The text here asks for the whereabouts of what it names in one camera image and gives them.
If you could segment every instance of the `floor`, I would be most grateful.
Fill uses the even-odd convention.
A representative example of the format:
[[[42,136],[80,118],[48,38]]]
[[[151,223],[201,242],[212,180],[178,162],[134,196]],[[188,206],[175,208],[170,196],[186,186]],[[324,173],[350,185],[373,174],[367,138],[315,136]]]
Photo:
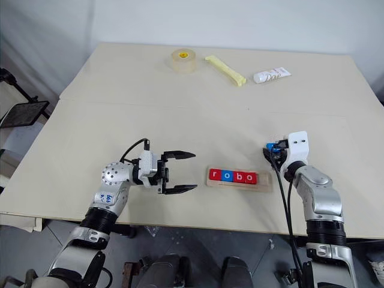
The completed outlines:
[[[30,268],[39,276],[44,275],[74,227],[75,224],[64,221],[51,221],[42,232],[34,233],[2,227],[0,278],[12,275],[23,280]],[[256,288],[285,287],[279,271],[293,267],[285,237],[261,233],[161,227],[152,237],[144,227],[138,227],[133,239],[111,233],[104,252],[107,256],[104,266],[113,274],[112,287],[121,287],[124,262],[135,262],[144,256],[156,259],[169,253],[190,258],[194,287],[219,287],[221,265],[227,256],[238,256],[247,263]],[[307,260],[305,249],[300,249],[299,254],[302,261]],[[369,268],[361,245],[353,249],[353,254],[359,286],[382,287]],[[107,277],[102,272],[98,287],[106,284]]]

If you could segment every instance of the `table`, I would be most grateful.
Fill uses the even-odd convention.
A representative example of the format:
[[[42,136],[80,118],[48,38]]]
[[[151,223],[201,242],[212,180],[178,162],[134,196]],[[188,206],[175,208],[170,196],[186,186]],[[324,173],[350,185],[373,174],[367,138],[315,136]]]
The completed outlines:
[[[0,196],[3,214],[80,221],[102,168],[136,140],[156,153],[193,152],[169,161],[180,195],[132,187],[119,223],[287,233],[274,179],[271,193],[205,185],[210,165],[270,170],[262,147],[306,130],[309,162],[334,180],[349,237],[384,238],[384,108],[349,56],[197,48],[197,70],[176,74],[179,47],[100,44],[60,96],[51,118]],[[248,78],[234,86],[203,57],[214,54]],[[255,84],[258,71],[292,76]],[[292,195],[295,234],[305,234],[301,199]]]

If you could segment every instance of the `wall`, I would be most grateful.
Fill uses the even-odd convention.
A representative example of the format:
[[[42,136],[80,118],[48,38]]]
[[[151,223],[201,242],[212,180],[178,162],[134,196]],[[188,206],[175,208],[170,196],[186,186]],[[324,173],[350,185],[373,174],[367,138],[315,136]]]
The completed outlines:
[[[0,5],[2,65],[28,92],[53,103],[99,41],[349,54],[372,89],[384,94],[382,0],[0,0]]]

